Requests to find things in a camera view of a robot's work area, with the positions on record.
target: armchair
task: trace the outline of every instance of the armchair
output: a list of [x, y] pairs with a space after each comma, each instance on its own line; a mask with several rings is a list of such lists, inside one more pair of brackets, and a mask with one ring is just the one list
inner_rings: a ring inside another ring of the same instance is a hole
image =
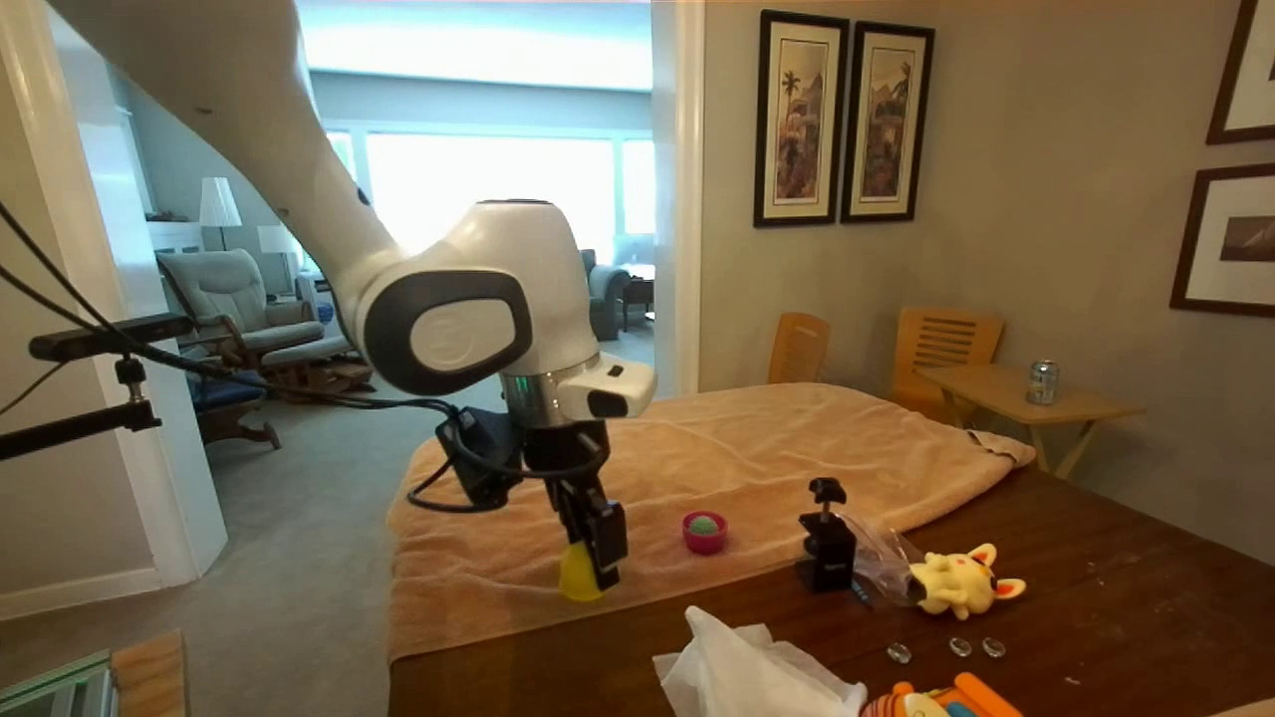
[[263, 270], [247, 252], [158, 257], [158, 270], [218, 363], [296, 390], [365, 387], [372, 371], [347, 336], [326, 336], [306, 302], [268, 302]]

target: framed picture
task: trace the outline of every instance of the framed picture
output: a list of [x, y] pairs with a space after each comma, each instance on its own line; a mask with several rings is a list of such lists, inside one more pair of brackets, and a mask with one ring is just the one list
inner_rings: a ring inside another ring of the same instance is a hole
[[845, 222], [918, 217], [931, 27], [858, 26], [845, 156]]
[[1173, 309], [1275, 314], [1275, 164], [1194, 177]]
[[761, 14], [752, 222], [834, 222], [849, 26]]
[[1209, 144], [1275, 139], [1275, 0], [1242, 0]]

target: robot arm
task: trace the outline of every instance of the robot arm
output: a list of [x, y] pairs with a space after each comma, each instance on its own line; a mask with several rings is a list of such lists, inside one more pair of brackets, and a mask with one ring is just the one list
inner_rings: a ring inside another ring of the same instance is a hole
[[347, 336], [404, 390], [501, 375], [523, 425], [638, 415], [654, 371], [602, 358], [565, 218], [477, 202], [404, 257], [311, 109], [292, 0], [51, 0], [122, 76], [223, 152], [323, 267]]

